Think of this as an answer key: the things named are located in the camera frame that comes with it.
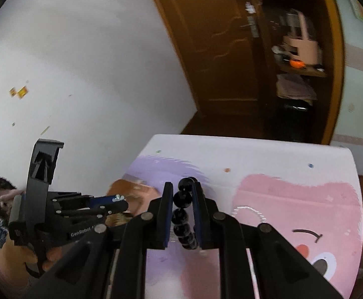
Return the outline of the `person's left hand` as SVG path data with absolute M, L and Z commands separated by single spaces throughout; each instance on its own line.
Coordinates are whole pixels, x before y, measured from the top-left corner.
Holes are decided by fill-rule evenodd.
M 10 236 L 0 248 L 0 274 L 13 285 L 24 286 L 29 274 L 26 265 L 37 264 L 38 258 L 32 249 L 27 246 L 17 246 Z

